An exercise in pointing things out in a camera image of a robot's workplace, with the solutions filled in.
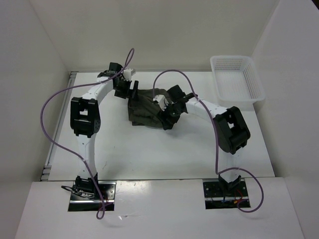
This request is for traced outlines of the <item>dark olive green shorts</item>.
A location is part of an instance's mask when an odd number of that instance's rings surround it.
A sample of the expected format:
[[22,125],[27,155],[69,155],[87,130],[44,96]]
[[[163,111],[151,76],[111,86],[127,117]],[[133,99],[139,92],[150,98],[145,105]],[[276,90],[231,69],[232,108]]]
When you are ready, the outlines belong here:
[[137,98],[128,99],[128,118],[132,126],[147,126],[152,128],[172,129],[174,123],[160,116],[161,108],[153,102],[153,90],[137,91]]

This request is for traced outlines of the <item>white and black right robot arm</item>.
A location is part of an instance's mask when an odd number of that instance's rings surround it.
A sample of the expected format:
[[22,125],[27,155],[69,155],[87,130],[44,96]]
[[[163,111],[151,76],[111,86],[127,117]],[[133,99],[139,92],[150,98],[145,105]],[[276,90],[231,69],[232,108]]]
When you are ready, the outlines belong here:
[[219,192],[231,195],[239,185],[239,158],[251,134],[239,108],[225,108],[201,100],[195,93],[186,94],[178,85],[162,93],[153,93],[153,101],[160,107],[159,115],[170,124],[182,114],[192,114],[213,123],[217,134],[218,151],[215,172],[218,175]]

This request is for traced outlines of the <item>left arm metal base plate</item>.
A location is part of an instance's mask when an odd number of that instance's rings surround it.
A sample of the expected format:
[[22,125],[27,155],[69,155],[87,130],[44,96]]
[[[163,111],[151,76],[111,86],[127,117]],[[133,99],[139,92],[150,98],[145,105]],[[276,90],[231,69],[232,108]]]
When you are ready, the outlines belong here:
[[[99,181],[99,188],[102,193],[106,211],[113,211],[115,206],[115,181]],[[71,192],[68,211],[69,212],[96,212],[102,207],[102,201],[98,193],[75,190],[75,183],[66,189]]]

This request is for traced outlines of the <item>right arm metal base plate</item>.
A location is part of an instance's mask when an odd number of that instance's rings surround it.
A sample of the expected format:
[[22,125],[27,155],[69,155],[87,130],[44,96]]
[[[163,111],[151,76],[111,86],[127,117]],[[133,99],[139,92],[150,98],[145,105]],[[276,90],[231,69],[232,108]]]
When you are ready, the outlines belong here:
[[246,188],[246,182],[241,180],[240,184],[228,193],[224,193],[217,179],[203,181],[203,193],[205,199],[205,208],[211,209],[232,209],[251,208],[249,195]]

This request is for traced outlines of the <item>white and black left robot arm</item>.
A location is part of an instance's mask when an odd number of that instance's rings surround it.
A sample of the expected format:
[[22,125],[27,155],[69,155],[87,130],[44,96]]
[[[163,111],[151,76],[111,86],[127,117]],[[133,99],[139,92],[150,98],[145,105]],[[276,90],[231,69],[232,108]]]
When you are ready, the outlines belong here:
[[88,199],[99,198],[100,187],[98,172],[95,165],[95,139],[101,127],[99,104],[112,90],[119,98],[136,96],[138,83],[131,89],[134,69],[124,69],[118,63],[110,63],[109,69],[99,73],[96,83],[90,86],[88,92],[71,99],[70,126],[77,142],[81,161],[80,169],[73,190],[82,193]]

